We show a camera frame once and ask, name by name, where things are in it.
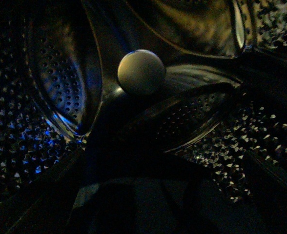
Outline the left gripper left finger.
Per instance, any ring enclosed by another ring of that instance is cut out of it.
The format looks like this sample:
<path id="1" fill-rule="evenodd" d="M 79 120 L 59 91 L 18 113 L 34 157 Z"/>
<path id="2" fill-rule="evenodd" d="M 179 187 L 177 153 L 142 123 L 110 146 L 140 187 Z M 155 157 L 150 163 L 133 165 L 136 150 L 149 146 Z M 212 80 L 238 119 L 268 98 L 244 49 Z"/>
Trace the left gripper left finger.
<path id="1" fill-rule="evenodd" d="M 0 234 L 62 234 L 79 183 L 32 183 L 0 204 Z"/>

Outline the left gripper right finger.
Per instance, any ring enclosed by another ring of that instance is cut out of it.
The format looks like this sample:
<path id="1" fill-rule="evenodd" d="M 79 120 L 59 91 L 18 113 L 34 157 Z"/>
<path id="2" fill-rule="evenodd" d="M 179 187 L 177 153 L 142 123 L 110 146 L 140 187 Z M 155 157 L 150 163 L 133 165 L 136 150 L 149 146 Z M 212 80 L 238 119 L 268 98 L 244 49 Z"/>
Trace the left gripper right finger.
<path id="1" fill-rule="evenodd" d="M 261 216 L 273 234 L 287 234 L 287 172 L 252 151 L 243 168 Z"/>

